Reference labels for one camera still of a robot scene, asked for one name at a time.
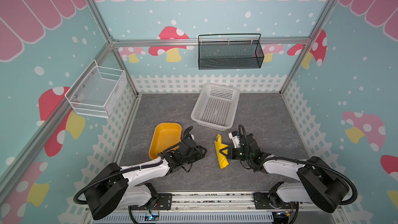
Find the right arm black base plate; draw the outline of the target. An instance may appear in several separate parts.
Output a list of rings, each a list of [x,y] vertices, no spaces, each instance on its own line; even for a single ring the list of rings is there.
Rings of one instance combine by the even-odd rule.
[[[255,192],[253,194],[256,209],[287,209],[296,207],[296,202],[284,202],[276,193]]]

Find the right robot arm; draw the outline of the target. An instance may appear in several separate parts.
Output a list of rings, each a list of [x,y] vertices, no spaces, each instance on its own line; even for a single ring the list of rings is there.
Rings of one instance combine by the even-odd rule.
[[[267,193],[254,194],[257,208],[280,209],[288,203],[310,203],[332,213],[339,205],[349,205],[358,197],[353,182],[344,174],[330,168],[321,158],[308,160],[278,157],[262,152],[252,134],[242,131],[229,133],[233,145],[223,144],[221,136],[215,140],[219,165],[223,169],[229,160],[246,162],[244,167],[253,172],[278,174],[295,180],[295,183],[277,182]]]

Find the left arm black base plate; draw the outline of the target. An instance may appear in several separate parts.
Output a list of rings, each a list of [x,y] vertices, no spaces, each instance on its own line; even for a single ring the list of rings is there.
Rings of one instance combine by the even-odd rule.
[[[157,210],[171,210],[172,205],[172,194],[158,194],[151,197],[148,203],[144,206],[133,206],[133,210],[146,210],[146,211],[157,211]]]

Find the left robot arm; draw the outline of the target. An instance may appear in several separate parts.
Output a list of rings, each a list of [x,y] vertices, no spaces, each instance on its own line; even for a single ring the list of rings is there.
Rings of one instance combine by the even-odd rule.
[[[73,201],[88,205],[94,220],[123,207],[137,206],[151,211],[159,205],[160,196],[149,181],[179,170],[190,172],[192,165],[206,153],[207,149],[189,134],[154,160],[128,167],[120,167],[115,162],[107,165],[75,194]]]

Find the white perforated plastic basket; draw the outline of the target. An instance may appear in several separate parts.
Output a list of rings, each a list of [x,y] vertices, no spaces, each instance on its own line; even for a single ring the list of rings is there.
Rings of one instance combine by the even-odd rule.
[[[198,125],[226,131],[232,128],[240,91],[218,84],[205,84],[191,113]]]

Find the yellow plastic utensil tray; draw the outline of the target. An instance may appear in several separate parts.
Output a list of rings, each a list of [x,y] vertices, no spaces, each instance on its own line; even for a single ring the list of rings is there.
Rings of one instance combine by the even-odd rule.
[[[155,128],[150,149],[148,152],[151,160],[167,148],[177,144],[181,138],[182,127],[178,123],[164,122]]]

